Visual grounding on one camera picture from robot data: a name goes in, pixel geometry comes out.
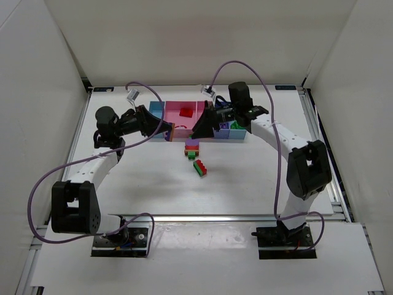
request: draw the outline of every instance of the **lego brick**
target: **lego brick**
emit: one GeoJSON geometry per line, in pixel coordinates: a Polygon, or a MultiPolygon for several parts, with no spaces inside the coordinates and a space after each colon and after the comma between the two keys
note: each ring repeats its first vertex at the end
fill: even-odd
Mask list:
{"type": "Polygon", "coordinates": [[[196,149],[191,149],[191,150],[185,149],[184,150],[184,155],[188,155],[189,152],[194,152],[197,157],[199,156],[199,151],[196,150],[196,149]]]}
{"type": "Polygon", "coordinates": [[[231,129],[241,129],[244,130],[244,128],[242,126],[239,125],[239,123],[237,123],[237,121],[233,121],[231,124],[231,129]]]}
{"type": "Polygon", "coordinates": [[[193,111],[189,108],[181,108],[179,116],[192,118],[193,111]]]}
{"type": "Polygon", "coordinates": [[[193,166],[196,169],[196,171],[198,172],[199,176],[202,177],[204,175],[207,174],[208,170],[206,169],[206,167],[203,165],[201,160],[196,160],[193,162],[193,166]]]}
{"type": "Polygon", "coordinates": [[[186,146],[199,146],[199,140],[193,140],[191,138],[187,138],[184,143],[186,146]]]}
{"type": "Polygon", "coordinates": [[[189,151],[187,153],[187,157],[189,158],[189,160],[195,160],[196,154],[195,154],[195,152],[189,151]]]}
{"type": "Polygon", "coordinates": [[[185,146],[184,149],[191,151],[191,150],[196,150],[199,151],[199,146],[185,146]]]}

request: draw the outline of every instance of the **cable clip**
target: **cable clip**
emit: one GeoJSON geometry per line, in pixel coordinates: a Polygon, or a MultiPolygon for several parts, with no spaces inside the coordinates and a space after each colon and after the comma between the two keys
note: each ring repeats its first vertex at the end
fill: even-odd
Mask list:
{"type": "Polygon", "coordinates": [[[128,95],[127,95],[127,100],[128,100],[129,103],[131,103],[131,107],[134,109],[134,111],[135,111],[135,107],[136,107],[135,106],[135,100],[138,97],[139,93],[140,92],[137,89],[132,88],[130,90],[130,92],[128,92],[128,95]]]}
{"type": "Polygon", "coordinates": [[[273,125],[281,125],[281,122],[278,121],[272,121],[271,124],[268,126],[268,128],[272,127],[273,125]]]}
{"type": "Polygon", "coordinates": [[[95,155],[98,159],[103,159],[106,157],[106,155],[103,155],[102,153],[95,155]]]}
{"type": "Polygon", "coordinates": [[[210,97],[213,101],[213,105],[216,103],[216,90],[209,85],[202,85],[201,93],[210,97]]]}

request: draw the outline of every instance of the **white table surface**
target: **white table surface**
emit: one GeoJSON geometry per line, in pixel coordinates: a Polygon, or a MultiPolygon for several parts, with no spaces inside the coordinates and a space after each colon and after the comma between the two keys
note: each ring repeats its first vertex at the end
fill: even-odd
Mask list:
{"type": "MultiPolygon", "coordinates": [[[[360,224],[328,222],[317,259],[259,260],[252,222],[159,223],[150,256],[92,258],[92,237],[43,245],[45,295],[367,295],[383,290],[360,224]]],[[[310,224],[314,237],[320,223],[310,224]]],[[[48,231],[47,238],[65,238],[48,231]]]]}
{"type": "MultiPolygon", "coordinates": [[[[155,96],[142,87],[136,100],[149,108],[155,96]]],[[[154,87],[163,100],[205,100],[200,86],[154,87]]],[[[217,93],[229,100],[227,86],[217,93]]],[[[254,104],[270,110],[262,86],[250,86],[254,104]]],[[[295,134],[310,138],[298,92],[277,91],[269,87],[276,106],[276,120],[295,134]]],[[[77,142],[73,160],[93,152],[92,136],[96,130],[95,112],[111,106],[118,115],[130,108],[124,87],[113,92],[93,92],[77,142]]],[[[124,136],[126,144],[143,137],[140,133],[124,136]]],[[[200,143],[199,159],[208,169],[200,178],[192,161],[184,156],[183,142],[149,141],[126,150],[98,189],[102,212],[111,214],[273,214],[276,185],[277,152],[256,136],[247,134],[244,143],[200,143]]],[[[286,161],[282,161],[279,210],[283,210],[289,189],[286,184],[286,161]]],[[[70,174],[80,165],[73,166],[70,174]]],[[[311,209],[332,214],[327,190],[319,194],[311,209]]]]}

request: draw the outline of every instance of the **red lego brick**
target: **red lego brick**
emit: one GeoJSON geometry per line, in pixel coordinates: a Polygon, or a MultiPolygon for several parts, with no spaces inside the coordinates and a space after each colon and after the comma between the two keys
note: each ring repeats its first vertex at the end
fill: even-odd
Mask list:
{"type": "Polygon", "coordinates": [[[198,172],[199,176],[202,177],[203,175],[206,175],[208,170],[206,167],[203,165],[201,160],[196,160],[193,163],[193,166],[195,167],[196,171],[198,172]]]}
{"type": "Polygon", "coordinates": [[[193,114],[192,109],[181,108],[179,116],[192,118],[192,114],[193,114]]]}
{"type": "Polygon", "coordinates": [[[185,146],[184,149],[186,150],[193,150],[193,151],[199,151],[199,146],[185,146]]]}

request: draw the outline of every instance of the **red block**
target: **red block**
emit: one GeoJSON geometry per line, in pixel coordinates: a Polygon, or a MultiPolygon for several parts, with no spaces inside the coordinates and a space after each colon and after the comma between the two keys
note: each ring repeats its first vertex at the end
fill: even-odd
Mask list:
{"type": "Polygon", "coordinates": [[[182,116],[182,117],[192,118],[192,114],[193,114],[192,109],[181,108],[179,115],[182,116]]]}
{"type": "Polygon", "coordinates": [[[206,169],[206,167],[203,165],[201,160],[196,160],[195,163],[198,165],[198,167],[201,169],[202,171],[202,176],[206,175],[208,170],[206,169]]]}
{"type": "Polygon", "coordinates": [[[199,146],[185,146],[184,149],[191,151],[199,151],[199,146]]]}

